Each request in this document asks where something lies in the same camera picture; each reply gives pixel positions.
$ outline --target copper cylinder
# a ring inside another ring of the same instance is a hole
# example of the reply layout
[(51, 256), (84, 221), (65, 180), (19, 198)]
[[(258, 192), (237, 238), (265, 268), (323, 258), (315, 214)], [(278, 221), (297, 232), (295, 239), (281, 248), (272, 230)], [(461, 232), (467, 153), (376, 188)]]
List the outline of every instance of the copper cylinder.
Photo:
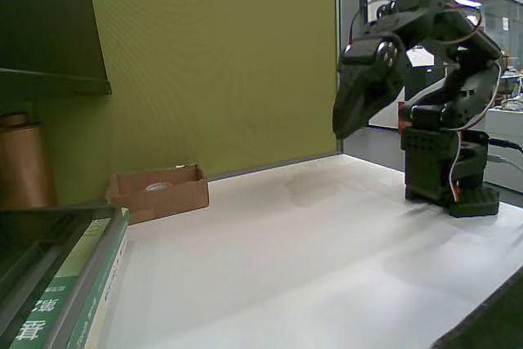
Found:
[(18, 125), (14, 127), (0, 125), (0, 208), (55, 205), (56, 193), (40, 126), (15, 123)]
[(0, 115), (0, 127), (15, 127), (23, 126), (29, 123), (29, 117), (27, 114), (18, 113), (18, 114), (3, 114)]

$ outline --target green wall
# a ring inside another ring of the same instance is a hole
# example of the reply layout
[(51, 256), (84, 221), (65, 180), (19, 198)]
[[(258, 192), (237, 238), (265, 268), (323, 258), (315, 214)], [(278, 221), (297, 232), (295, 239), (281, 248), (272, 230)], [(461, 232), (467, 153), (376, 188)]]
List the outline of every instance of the green wall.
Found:
[(93, 0), (113, 95), (37, 105), (60, 202), (113, 172), (336, 150), (334, 0)]

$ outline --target white table surface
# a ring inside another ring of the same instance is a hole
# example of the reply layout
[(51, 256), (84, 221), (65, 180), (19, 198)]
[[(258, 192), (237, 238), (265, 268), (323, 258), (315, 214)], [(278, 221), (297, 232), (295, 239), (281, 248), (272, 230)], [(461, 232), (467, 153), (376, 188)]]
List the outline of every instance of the white table surface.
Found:
[(339, 155), (132, 226), (106, 348), (423, 348), (523, 265), (523, 210), (456, 219)]

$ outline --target white cable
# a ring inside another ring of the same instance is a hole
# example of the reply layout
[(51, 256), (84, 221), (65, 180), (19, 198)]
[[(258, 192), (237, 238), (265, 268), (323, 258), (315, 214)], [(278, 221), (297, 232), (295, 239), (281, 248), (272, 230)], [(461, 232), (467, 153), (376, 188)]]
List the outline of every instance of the white cable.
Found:
[(498, 94), (498, 88), (499, 88), (499, 81), (501, 80), (501, 72), (503, 67), (499, 64), (499, 62), (496, 62), (496, 65), (499, 68), (499, 75), (498, 75), (498, 81), (494, 85), (494, 90), (492, 91), (492, 99), (490, 100), (489, 104), (485, 107), (484, 110), (481, 111), (480, 114), (472, 117), (472, 119), (465, 124), (463, 127), (460, 128), (444, 128), (445, 131), (456, 131), (456, 134), (458, 135), (458, 151), (456, 152), (456, 157), (454, 158), (454, 161), (452, 162), (452, 165), (450, 166), (449, 171), (449, 185), (450, 190), (452, 191), (452, 196), (454, 198), (454, 202), (458, 202), (458, 194), (456, 193), (456, 190), (454, 189), (454, 184), (452, 182), (452, 175), (454, 173), (454, 168), (456, 167), (456, 163), (458, 163), (459, 160), (459, 153), (461, 152), (461, 131), (466, 130), (470, 128), (472, 125), (476, 123), (478, 119), (481, 119), (487, 111), (490, 109), (490, 106), (494, 103), (494, 100), (496, 99), (496, 94)]
[(510, 159), (505, 159), (504, 157), (501, 157), (499, 155), (489, 154), (487, 160), (491, 163), (505, 163), (523, 173), (523, 168), (520, 167), (517, 163), (513, 163)]
[(450, 167), (449, 171), (449, 184), (450, 190), (452, 191), (452, 196), (454, 198), (454, 202), (458, 202), (458, 194), (454, 189), (454, 184), (452, 182), (452, 174), (454, 173), (454, 167), (456, 166), (456, 163), (458, 163), (459, 152), (461, 151), (461, 132), (456, 132), (456, 135), (458, 136), (458, 153), (456, 154), (456, 157), (454, 157), (454, 161), (452, 162), (452, 166)]

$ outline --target book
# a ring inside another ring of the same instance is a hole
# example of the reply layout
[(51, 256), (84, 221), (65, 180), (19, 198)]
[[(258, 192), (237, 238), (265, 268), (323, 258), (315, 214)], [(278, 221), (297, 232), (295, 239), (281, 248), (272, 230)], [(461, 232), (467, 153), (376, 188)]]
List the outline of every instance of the book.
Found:
[[(123, 216), (125, 218), (123, 228), (126, 230), (128, 224), (127, 209), (123, 209)], [(39, 349), (44, 345), (48, 334), (51, 332), (61, 312), (62, 306), (76, 285), (83, 267), (91, 257), (109, 221), (110, 218), (91, 222), (55, 274), (55, 277), (51, 280), (51, 283), (47, 286), (43, 295), (35, 303), (28, 319), (22, 325), (15, 340), (11, 344), (11, 349)], [(118, 236), (118, 241), (115, 240), (115, 244), (110, 249), (109, 254), (112, 253), (114, 248), (116, 248), (116, 251), (119, 250), (118, 247), (122, 243), (122, 238), (122, 236)], [(103, 265), (104, 264), (101, 266), (97, 280), (100, 275), (103, 275)]]
[(78, 316), (76, 325), (73, 328), (73, 332), (67, 342), (67, 349), (83, 349), (89, 332), (91, 330), (92, 322), (94, 320), (96, 309), (103, 297), (103, 292), (106, 283), (109, 281), (110, 273), (113, 270), (113, 264), (118, 258), (121, 252), (122, 246), (125, 246), (124, 238), (127, 233), (127, 224), (129, 220), (129, 214), (126, 209), (126, 213), (123, 215), (124, 224), (117, 236), (117, 240), (114, 242), (111, 249), (108, 251), (105, 260), (100, 269), (100, 273), (96, 277), (94, 284), (91, 286), (91, 290), (86, 297), (86, 301), (83, 305), (83, 309)]
[(87, 341), (85, 343), (84, 349), (96, 349), (98, 347), (98, 341), (104, 326), (105, 315), (107, 314), (111, 293), (113, 292), (112, 289), (116, 285), (115, 280), (118, 276), (118, 270), (120, 268), (120, 263), (123, 259), (123, 253), (125, 253), (126, 247), (127, 237), (124, 237), (122, 244), (120, 245), (118, 255), (116, 256), (116, 259), (114, 259), (113, 266), (111, 267), (109, 279), (105, 283), (104, 292), (100, 299), (100, 303), (98, 304), (98, 308), (96, 309), (95, 316), (92, 320), (91, 330), (87, 335)]

